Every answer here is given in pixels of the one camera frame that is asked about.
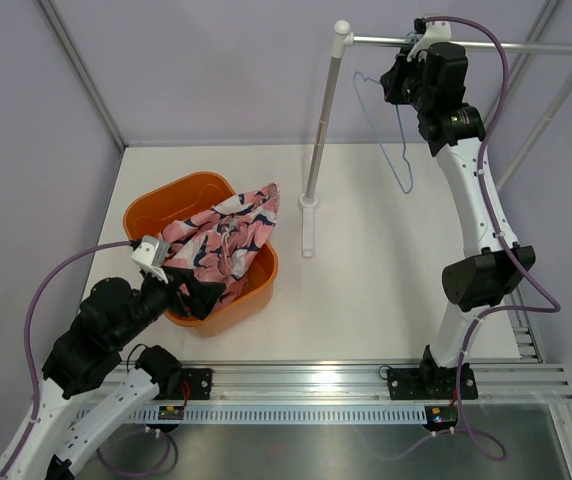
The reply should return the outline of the blue wire hanger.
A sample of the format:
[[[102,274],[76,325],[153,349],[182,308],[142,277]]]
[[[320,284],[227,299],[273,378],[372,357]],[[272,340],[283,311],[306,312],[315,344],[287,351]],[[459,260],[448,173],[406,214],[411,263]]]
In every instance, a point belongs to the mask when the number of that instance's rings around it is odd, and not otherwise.
[[[398,48],[354,45],[350,53],[354,56],[350,86],[365,129],[365,140],[376,145],[394,185],[402,195],[409,196],[416,190],[414,160],[409,151],[415,134],[405,125],[410,108],[386,103],[380,83],[380,77],[394,63]]]

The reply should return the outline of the pink shark print shorts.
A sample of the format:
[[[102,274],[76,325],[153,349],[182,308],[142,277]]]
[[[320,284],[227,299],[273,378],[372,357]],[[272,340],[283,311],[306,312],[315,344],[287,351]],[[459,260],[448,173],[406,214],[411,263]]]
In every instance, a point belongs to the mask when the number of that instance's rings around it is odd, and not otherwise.
[[[222,283],[212,312],[219,310],[240,295],[244,276],[276,227],[279,206],[279,185],[269,183],[169,223],[158,234],[170,245],[163,267],[191,269],[202,284]]]

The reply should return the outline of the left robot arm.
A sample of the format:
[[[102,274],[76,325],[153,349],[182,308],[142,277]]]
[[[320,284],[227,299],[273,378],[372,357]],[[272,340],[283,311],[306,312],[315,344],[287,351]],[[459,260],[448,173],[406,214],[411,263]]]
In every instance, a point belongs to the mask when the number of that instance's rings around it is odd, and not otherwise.
[[[118,387],[83,417],[77,415],[121,361],[122,349],[172,310],[203,320],[225,285],[198,281],[193,271],[165,268],[140,289],[122,278],[98,282],[81,303],[42,368],[33,405],[0,456],[0,479],[73,479],[96,450],[149,401],[207,400],[212,372],[184,370],[159,345],[145,348]]]

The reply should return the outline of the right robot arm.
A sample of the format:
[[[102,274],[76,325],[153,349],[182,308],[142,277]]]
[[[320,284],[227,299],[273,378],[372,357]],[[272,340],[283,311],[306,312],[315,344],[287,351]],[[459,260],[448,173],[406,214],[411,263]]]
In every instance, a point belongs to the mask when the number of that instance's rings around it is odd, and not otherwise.
[[[522,280],[513,262],[530,269],[536,260],[533,247],[521,245],[510,228],[480,151],[486,131],[478,110],[464,100],[467,69],[465,49],[441,41],[401,48],[380,78],[386,102],[416,111],[419,133],[450,188],[463,241],[462,260],[442,271],[448,303],[435,339],[418,367],[386,371],[393,400],[477,398],[468,350],[480,316]]]

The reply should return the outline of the orange plastic basket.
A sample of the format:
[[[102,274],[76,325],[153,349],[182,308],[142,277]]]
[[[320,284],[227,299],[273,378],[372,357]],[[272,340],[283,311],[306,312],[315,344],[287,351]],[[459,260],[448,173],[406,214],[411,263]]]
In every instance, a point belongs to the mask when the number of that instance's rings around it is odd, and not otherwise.
[[[196,172],[134,200],[123,216],[128,238],[158,234],[169,223],[185,220],[213,207],[236,193],[229,182],[214,172]],[[261,311],[270,301],[278,273],[278,256],[265,244],[244,276],[240,295],[204,320],[167,312],[166,318],[201,337],[213,337]]]

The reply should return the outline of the aluminium mounting rail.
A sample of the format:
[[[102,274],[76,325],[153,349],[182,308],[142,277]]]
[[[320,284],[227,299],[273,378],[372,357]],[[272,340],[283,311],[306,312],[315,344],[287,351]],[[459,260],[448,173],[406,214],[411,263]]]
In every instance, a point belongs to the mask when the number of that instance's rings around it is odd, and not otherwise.
[[[384,368],[374,360],[187,362],[212,370],[212,404],[374,404],[390,400]],[[479,400],[490,404],[570,403],[562,366],[476,363]]]

